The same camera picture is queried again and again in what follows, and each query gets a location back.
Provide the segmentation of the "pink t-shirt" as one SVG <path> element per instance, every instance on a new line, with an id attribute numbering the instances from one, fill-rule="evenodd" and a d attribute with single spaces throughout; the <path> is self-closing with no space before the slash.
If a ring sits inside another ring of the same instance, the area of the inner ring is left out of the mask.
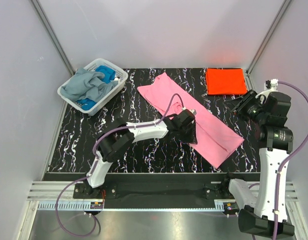
<path id="1" fill-rule="evenodd" d="M 156 77 L 154 83 L 139 86 L 137 90 L 159 113 L 178 115 L 173 119 L 178 124 L 185 124 L 184 135 L 191 146 L 216 168 L 244 141 L 166 73 Z"/>

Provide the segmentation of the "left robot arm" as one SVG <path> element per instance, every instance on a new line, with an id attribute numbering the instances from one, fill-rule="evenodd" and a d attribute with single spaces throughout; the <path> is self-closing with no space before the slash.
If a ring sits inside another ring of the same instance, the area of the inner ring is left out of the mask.
<path id="1" fill-rule="evenodd" d="M 130 123 L 123 119 L 114 122 L 114 128 L 101 135 L 93 147 L 95 155 L 84 192 L 91 198 L 101 194 L 102 185 L 111 165 L 123 158 L 128 148 L 140 141 L 178 138 L 188 144 L 197 144 L 196 111 L 183 108 L 179 114 L 171 114 L 161 119 Z"/>

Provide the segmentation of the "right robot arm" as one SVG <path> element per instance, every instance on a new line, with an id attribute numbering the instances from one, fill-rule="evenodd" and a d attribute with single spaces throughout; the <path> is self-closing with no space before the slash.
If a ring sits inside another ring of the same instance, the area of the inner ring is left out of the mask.
<path id="1" fill-rule="evenodd" d="M 261 173 L 259 192 L 254 196 L 246 181 L 231 179 L 221 185 L 221 194 L 234 197 L 238 206 L 238 226 L 243 233 L 284 239 L 295 234 L 288 222 L 285 205 L 286 173 L 284 160 L 293 151 L 293 132 L 285 126 L 291 97 L 266 90 L 253 90 L 228 101 L 226 106 L 237 116 L 251 120 L 257 127 Z"/>

